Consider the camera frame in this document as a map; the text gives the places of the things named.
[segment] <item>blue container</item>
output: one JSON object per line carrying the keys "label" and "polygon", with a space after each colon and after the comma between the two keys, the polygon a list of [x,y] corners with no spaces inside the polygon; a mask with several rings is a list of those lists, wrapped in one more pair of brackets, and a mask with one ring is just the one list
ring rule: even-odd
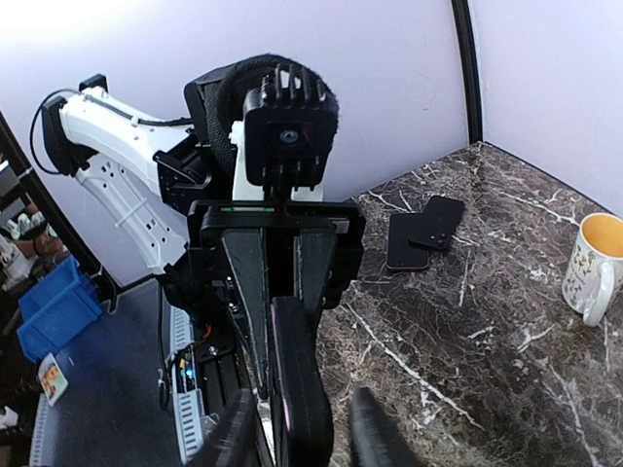
{"label": "blue container", "polygon": [[102,312],[97,289],[69,257],[19,300],[18,329],[23,354],[31,362],[58,353]]}

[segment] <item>screw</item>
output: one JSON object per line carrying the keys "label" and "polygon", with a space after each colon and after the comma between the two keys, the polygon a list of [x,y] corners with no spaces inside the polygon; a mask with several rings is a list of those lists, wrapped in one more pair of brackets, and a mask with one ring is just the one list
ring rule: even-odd
{"label": "screw", "polygon": [[299,140],[299,132],[293,129],[287,129],[281,132],[279,139],[285,144],[294,144]]}

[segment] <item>mug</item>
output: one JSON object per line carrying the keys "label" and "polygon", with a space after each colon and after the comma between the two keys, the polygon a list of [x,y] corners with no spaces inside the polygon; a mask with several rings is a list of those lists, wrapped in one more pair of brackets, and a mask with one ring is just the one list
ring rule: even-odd
{"label": "mug", "polygon": [[584,218],[563,280],[563,297],[597,326],[623,286],[623,220],[606,213]]}

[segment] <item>dark marble surface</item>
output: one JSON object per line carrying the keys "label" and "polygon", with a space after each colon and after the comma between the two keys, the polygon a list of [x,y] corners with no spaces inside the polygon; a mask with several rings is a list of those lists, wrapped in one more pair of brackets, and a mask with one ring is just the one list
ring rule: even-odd
{"label": "dark marble surface", "polygon": [[[465,202],[451,250],[427,271],[388,274],[389,216],[433,195]],[[334,465],[348,465],[357,385],[430,466],[623,465],[623,302],[587,328],[561,294],[578,223],[597,205],[483,144],[358,201],[360,280],[319,332]]]}

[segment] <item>black smartphone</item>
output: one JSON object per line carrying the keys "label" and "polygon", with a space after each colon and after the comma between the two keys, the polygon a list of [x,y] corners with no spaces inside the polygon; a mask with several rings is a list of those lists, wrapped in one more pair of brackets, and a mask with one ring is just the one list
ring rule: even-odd
{"label": "black smartphone", "polygon": [[409,242],[409,230],[423,214],[393,214],[389,218],[387,244],[387,270],[392,272],[423,270],[428,268],[428,249]]}
{"label": "black smartphone", "polygon": [[465,209],[458,199],[432,197],[421,219],[409,229],[409,241],[417,246],[446,250]]}

